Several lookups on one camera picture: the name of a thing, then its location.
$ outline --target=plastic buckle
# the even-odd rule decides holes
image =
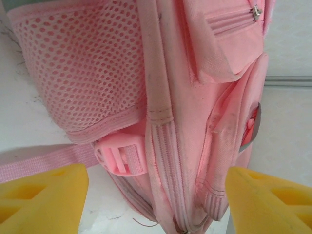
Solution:
[[[100,164],[110,173],[124,177],[139,176],[147,173],[144,142],[141,135],[113,133],[96,143],[94,151]],[[124,151],[127,146],[134,147],[134,153],[127,155]]]

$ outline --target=zippered pocket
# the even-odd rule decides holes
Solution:
[[[201,9],[184,1],[195,74],[201,83],[234,82],[263,52],[262,6],[256,3],[241,0],[230,7],[215,1]]]
[[[152,148],[157,170],[158,180],[161,182],[161,190],[171,206],[173,212],[173,223],[179,233],[196,232],[205,222],[208,216],[203,213],[198,223],[193,223],[192,212],[194,202],[189,201],[189,194],[185,193],[185,185],[182,168],[182,153],[179,150],[177,135],[178,129],[173,121],[163,125],[151,125]]]
[[[263,36],[258,21],[261,14],[262,10],[256,5],[212,18],[206,16],[235,75],[244,72],[263,52]]]
[[[196,180],[197,206],[203,206],[214,220],[220,220],[227,208],[224,187],[227,170],[236,164],[246,124],[258,108],[267,67],[268,56],[262,54],[239,81],[228,86],[207,120]]]

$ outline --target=yellow foam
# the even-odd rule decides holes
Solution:
[[[87,190],[83,164],[0,184],[0,234],[77,234]]]
[[[226,192],[237,234],[312,234],[312,188],[232,167]]]

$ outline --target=pink backpack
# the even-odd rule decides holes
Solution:
[[[220,220],[227,170],[248,165],[260,124],[274,1],[12,2],[44,104],[81,145],[3,165],[0,180],[96,158],[166,233]]]

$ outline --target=metal zipper pull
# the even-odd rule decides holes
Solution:
[[[251,10],[254,21],[258,21],[260,18],[260,15],[263,13],[263,10],[258,7],[258,5],[255,5]]]

